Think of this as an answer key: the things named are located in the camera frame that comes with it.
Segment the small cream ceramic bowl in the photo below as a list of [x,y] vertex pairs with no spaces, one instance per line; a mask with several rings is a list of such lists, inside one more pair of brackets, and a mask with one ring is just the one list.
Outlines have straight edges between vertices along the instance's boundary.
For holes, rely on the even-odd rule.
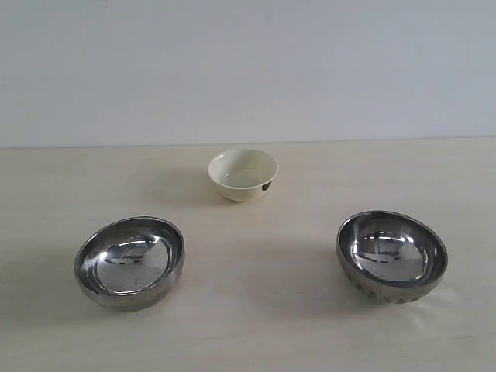
[[247,148],[221,152],[207,168],[219,194],[233,202],[248,202],[265,195],[278,171],[279,164],[269,153]]

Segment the smooth stainless steel bowl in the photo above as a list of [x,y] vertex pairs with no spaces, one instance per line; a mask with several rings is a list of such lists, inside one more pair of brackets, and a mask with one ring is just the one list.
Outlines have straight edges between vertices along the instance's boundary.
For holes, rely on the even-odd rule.
[[184,237],[176,225],[153,216],[135,216],[90,236],[74,259],[74,276],[94,303],[113,311],[136,312],[173,290],[184,262]]

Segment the dimpled stainless steel bowl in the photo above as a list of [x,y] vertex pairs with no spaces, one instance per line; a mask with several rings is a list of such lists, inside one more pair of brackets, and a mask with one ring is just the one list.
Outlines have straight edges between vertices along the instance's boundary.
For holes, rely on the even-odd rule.
[[448,266],[446,247],[432,229],[408,215],[385,210],[346,219],[336,234],[336,255],[355,288],[391,304],[425,297]]

